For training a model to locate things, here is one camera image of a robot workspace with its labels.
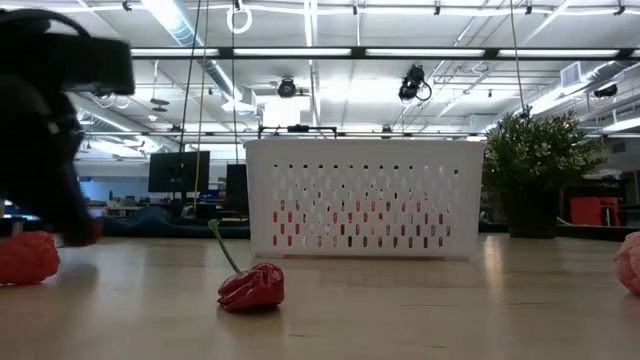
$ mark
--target computer monitor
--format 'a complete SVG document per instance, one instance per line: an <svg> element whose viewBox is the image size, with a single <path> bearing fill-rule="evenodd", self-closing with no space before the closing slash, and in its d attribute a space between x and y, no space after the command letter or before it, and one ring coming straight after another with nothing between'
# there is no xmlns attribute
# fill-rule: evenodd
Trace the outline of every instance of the computer monitor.
<svg viewBox="0 0 640 360"><path fill-rule="evenodd" d="M227 164L227 190L225 209L249 215L249 188L247 165Z"/></svg>
<svg viewBox="0 0 640 360"><path fill-rule="evenodd" d="M149 192L191 192L209 189L209 152L201 151L199 166L197 152L152 154L149 162Z"/></svg>

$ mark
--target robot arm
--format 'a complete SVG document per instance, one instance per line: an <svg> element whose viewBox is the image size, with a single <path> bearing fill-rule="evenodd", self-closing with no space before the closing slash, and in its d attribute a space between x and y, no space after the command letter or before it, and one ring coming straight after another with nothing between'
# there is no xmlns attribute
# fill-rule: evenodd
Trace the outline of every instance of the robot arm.
<svg viewBox="0 0 640 360"><path fill-rule="evenodd" d="M47 34L51 21L78 35ZM73 160L84 133L66 91L133 94L131 51L45 10L0 12L0 194L70 244L95 232Z"/></svg>

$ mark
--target green stem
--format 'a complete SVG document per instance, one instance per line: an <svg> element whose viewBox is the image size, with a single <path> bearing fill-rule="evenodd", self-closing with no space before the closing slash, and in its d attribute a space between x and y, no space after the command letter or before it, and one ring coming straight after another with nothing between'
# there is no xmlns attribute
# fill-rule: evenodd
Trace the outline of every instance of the green stem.
<svg viewBox="0 0 640 360"><path fill-rule="evenodd" d="M211 231L213 231L213 233L216 235L216 239L218 239L218 244L220 244L220 248L222 248L222 252L224 253L224 257L227 258L227 261L229 262L229 264L231 265L233 270L236 273L239 273L240 272L240 268L233 261L233 259L231 258L231 255L229 255L229 251L227 250L227 247L224 245L224 241L222 241L222 236L220 236L220 232L218 231L218 220L215 220L215 219L214 220L210 220L209 221L209 229L211 229Z"/></svg>

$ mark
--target plant pot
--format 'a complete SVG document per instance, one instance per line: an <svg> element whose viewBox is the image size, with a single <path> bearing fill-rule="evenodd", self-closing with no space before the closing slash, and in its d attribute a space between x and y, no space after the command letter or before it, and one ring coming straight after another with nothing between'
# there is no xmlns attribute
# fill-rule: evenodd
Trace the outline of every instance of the plant pot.
<svg viewBox="0 0 640 360"><path fill-rule="evenodd" d="M556 236L558 191L503 191L500 197L511 237L552 239Z"/></svg>

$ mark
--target wooden table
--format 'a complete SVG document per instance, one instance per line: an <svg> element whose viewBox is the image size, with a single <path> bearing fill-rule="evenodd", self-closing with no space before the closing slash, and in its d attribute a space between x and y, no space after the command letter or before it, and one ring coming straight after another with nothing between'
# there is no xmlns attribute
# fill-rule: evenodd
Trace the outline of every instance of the wooden table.
<svg viewBox="0 0 640 360"><path fill-rule="evenodd" d="M243 268L248 241L229 241ZM60 249L44 285L0 289L0 358L634 359L640 298L617 243L489 236L470 261L281 259L279 312L232 315L214 241L119 239Z"/></svg>

